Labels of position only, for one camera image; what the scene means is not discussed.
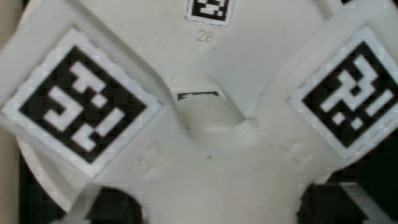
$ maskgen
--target printed number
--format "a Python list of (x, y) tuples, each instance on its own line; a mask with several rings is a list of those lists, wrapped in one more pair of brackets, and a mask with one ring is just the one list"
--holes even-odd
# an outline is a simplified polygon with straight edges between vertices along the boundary
[(206, 42), (211, 43), (213, 42), (213, 32), (200, 30), (199, 31), (199, 38), (197, 38), (199, 42)]

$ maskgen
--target white surface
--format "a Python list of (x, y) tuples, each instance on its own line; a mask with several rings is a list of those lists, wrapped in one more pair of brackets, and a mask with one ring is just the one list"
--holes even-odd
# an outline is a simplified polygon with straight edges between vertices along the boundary
[(19, 139), (17, 145), (35, 180), (60, 208), (69, 211), (71, 202), (76, 200), (87, 178), (72, 170), (58, 167), (58, 164), (48, 160), (40, 152), (32, 149), (30, 145)]
[[(309, 0), (236, 1), (231, 27), (225, 28), (184, 20), (186, 2), (181, 1), (156, 4), (138, 0), (81, 2), (152, 66), (170, 89), (181, 83), (174, 82), (179, 75), (207, 75), (248, 118), (216, 135), (222, 139), (211, 139), (207, 135), (209, 144), (200, 144), (179, 123), (170, 94), (159, 82), (135, 77), (138, 82), (149, 83), (145, 86), (156, 96), (163, 95), (167, 109), (142, 129), (142, 137), (113, 158), (94, 182), (133, 195), (149, 223), (294, 223), (305, 186), (348, 162), (341, 161), (294, 113), (287, 98), (364, 24), (380, 35), (385, 48), (398, 52), (398, 31), (389, 30), (398, 19), (394, 6), (364, 0), (357, 8), (344, 9), (323, 23), (321, 11)], [(46, 12), (51, 18), (71, 16), (56, 10), (60, 7)], [(40, 22), (37, 35), (49, 25), (49, 22)], [(37, 46), (21, 46), (30, 50), (35, 48), (39, 54), (46, 53), (48, 42), (56, 39), (62, 21), (56, 25), (53, 36), (35, 40)], [(197, 35), (202, 33), (211, 33), (209, 42), (207, 38), (200, 41)], [(111, 50), (101, 35), (92, 38), (104, 51)], [(127, 63), (126, 58), (115, 58), (131, 68), (135, 61)], [(28, 60), (26, 68), (35, 64), (37, 61)], [(19, 82), (21, 78), (16, 77), (8, 84), (16, 86)], [(229, 143), (227, 150), (216, 142)], [(56, 166), (65, 169), (65, 164), (58, 163)], [(48, 178), (55, 185), (60, 180)]]

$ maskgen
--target white plastic object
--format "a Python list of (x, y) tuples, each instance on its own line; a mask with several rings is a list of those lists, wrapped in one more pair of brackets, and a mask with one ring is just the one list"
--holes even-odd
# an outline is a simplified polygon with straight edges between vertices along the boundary
[[(200, 135), (204, 136), (200, 139), (190, 131), (191, 128), (186, 128), (188, 126), (199, 128), (202, 131), (202, 123), (190, 116), (186, 116), (184, 123), (175, 118), (179, 117), (175, 110), (179, 103), (188, 102), (188, 100), (191, 103), (213, 102), (220, 99), (215, 100), (213, 96), (197, 96), (186, 99), (186, 101), (183, 100), (184, 102), (175, 102), (174, 106), (170, 103), (172, 94), (161, 89), (158, 79), (154, 79), (156, 81), (151, 82), (151, 85), (143, 85), (145, 83), (142, 83), (151, 88), (149, 92), (161, 90), (159, 93), (163, 93), (163, 96), (161, 94), (152, 95), (159, 98), (163, 97), (161, 103), (163, 107), (167, 107), (167, 113), (161, 113), (165, 109), (159, 109), (149, 126), (140, 130), (140, 138), (136, 137), (131, 140), (131, 144), (111, 158), (106, 167), (99, 170), (97, 176), (90, 181), (122, 189), (131, 194), (142, 204), (149, 223), (183, 223), (186, 219), (190, 223), (206, 222), (216, 224), (241, 222), (254, 224), (268, 222), (294, 223), (294, 212), (305, 186), (314, 182), (318, 177), (323, 177), (334, 170), (355, 162), (366, 150), (369, 150), (369, 148), (366, 150), (358, 148), (357, 155), (353, 150), (350, 152), (353, 156), (341, 158), (337, 154), (341, 148), (335, 148), (335, 145), (326, 142), (326, 136), (321, 136), (321, 132), (310, 126), (310, 122), (305, 121), (300, 115), (300, 108), (289, 103), (289, 100), (294, 99), (300, 87), (305, 87), (305, 83), (316, 77), (316, 71), (326, 65), (341, 47), (350, 45), (355, 35), (362, 30), (369, 30), (369, 33), (373, 33), (376, 42), (389, 52), (389, 58), (396, 61), (394, 50), (398, 46), (394, 38), (398, 35), (387, 29), (398, 19), (396, 8), (392, 2), (364, 0), (355, 2), (355, 7), (342, 8), (323, 23), (321, 10), (312, 3), (312, 1), (291, 3), (302, 7), (291, 6), (294, 9), (291, 13), (296, 17), (280, 18), (271, 13), (277, 10), (286, 10), (282, 6), (286, 6), (287, 1), (271, 2), (268, 8), (257, 7), (259, 5), (252, 3), (238, 2), (231, 25), (223, 28), (209, 25), (204, 26), (186, 21), (181, 17), (184, 7), (179, 4), (170, 6), (170, 3), (152, 5), (143, 1), (115, 1), (111, 3), (104, 1), (83, 1), (99, 21), (111, 27), (111, 31), (126, 42), (126, 46), (136, 51), (145, 62), (154, 67), (156, 74), (168, 83), (170, 92), (177, 93), (179, 90), (175, 89), (184, 88), (179, 84), (183, 82), (190, 83), (190, 81), (184, 81), (190, 80), (188, 75), (200, 74), (200, 77), (209, 76), (216, 80), (218, 87), (215, 87), (215, 91), (222, 89), (231, 100), (227, 104), (236, 104), (236, 110), (232, 109), (234, 114), (227, 114), (234, 118), (227, 124), (236, 125), (222, 126), (223, 139), (236, 144), (225, 147), (225, 145), (220, 146), (216, 144), (220, 135)], [(72, 17), (72, 14), (62, 13), (67, 11), (65, 7), (69, 6), (64, 5), (65, 7), (60, 7), (56, 4), (46, 2), (37, 8), (39, 11), (35, 11), (37, 13), (30, 17), (30, 26), (46, 27), (46, 23), (39, 24), (35, 22), (37, 20), (40, 22), (46, 21), (44, 18), (49, 11), (44, 10), (44, 7), (51, 8), (51, 13), (56, 13), (58, 18), (64, 19), (60, 21), (74, 18), (81, 19), (74, 20), (74, 23), (85, 24), (83, 31), (85, 29), (88, 30), (88, 38), (92, 38), (104, 52), (110, 55), (119, 55), (117, 52), (120, 49), (111, 48), (111, 46), (120, 43), (117, 41), (111, 43), (99, 41), (101, 38), (106, 39), (111, 36), (101, 24), (95, 23), (95, 27), (92, 28), (81, 22), (87, 21), (88, 12)], [(108, 14), (101, 13), (101, 7), (106, 8)], [(135, 13), (127, 13), (126, 17), (129, 20), (126, 20), (126, 14), (120, 13), (126, 8), (131, 11), (136, 10)], [(254, 12), (261, 12), (261, 15), (270, 15), (270, 18), (280, 18), (279, 24), (268, 20), (264, 20), (268, 23), (259, 24), (259, 17)], [(147, 26), (142, 26), (142, 20), (135, 20), (142, 14), (152, 15), (147, 19)], [(302, 26), (305, 27), (303, 29), (309, 29), (305, 33), (303, 29), (293, 29), (296, 23), (307, 25)], [(287, 30), (291, 35), (286, 34), (286, 24), (289, 24)], [(129, 26), (136, 29), (135, 32), (126, 29)], [(215, 29), (222, 38), (207, 38), (211, 36), (209, 33), (215, 34), (215, 31), (209, 32), (200, 27)], [(204, 34), (207, 36), (204, 38), (199, 36), (193, 40), (197, 42), (191, 43), (188, 31), (197, 30), (197, 28), (199, 35)], [(35, 31), (30, 33), (26, 29), (24, 31), (21, 29), (14, 42), (26, 38), (23, 32), (40, 35), (46, 39), (49, 38), (42, 36), (40, 32)], [(163, 39), (159, 43), (159, 37), (167, 37), (170, 34), (174, 34), (172, 38)], [(53, 39), (49, 39), (53, 43), (62, 35), (56, 30), (51, 35)], [(307, 44), (291, 57), (291, 53), (298, 50), (307, 39)], [(40, 50), (39, 53), (46, 55), (48, 51), (49, 49)], [(1, 59), (8, 60), (14, 54), (10, 52), (14, 51), (7, 49)], [(117, 58), (115, 61), (122, 67), (129, 68), (127, 71), (133, 71), (126, 60), (133, 59), (131, 63), (136, 57), (122, 58), (113, 56), (113, 58)], [(30, 71), (35, 64), (32, 62), (26, 63), (26, 68), (23, 69)], [(3, 70), (7, 66), (7, 62), (0, 64)], [(142, 77), (133, 76), (138, 83), (142, 82)], [(5, 101), (8, 97), (10, 94), (5, 94), (1, 100)], [(184, 114), (191, 113), (195, 115), (193, 111), (197, 113), (207, 112), (209, 108), (200, 107), (197, 109), (191, 105), (184, 108), (188, 111), (183, 112)], [(218, 112), (229, 113), (227, 110), (220, 109), (213, 114)], [(247, 139), (245, 135), (232, 134), (239, 128), (239, 119), (241, 123), (247, 124), (247, 129), (255, 133), (252, 139)], [(42, 144), (26, 135), (24, 139), (30, 141), (30, 144), (33, 143), (35, 147), (42, 147)], [(58, 161), (58, 157), (49, 155), (49, 153), (48, 157), (55, 159), (53, 161)]]

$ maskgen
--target black and white square pattern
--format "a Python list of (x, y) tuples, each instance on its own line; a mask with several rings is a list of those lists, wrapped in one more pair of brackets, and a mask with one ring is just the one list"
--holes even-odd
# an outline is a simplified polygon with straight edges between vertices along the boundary
[(190, 0), (188, 20), (229, 26), (232, 0)]
[(133, 138), (158, 107), (87, 36), (71, 29), (3, 113), (88, 174)]
[(291, 105), (342, 158), (360, 156), (398, 120), (398, 67), (367, 28), (310, 77)]

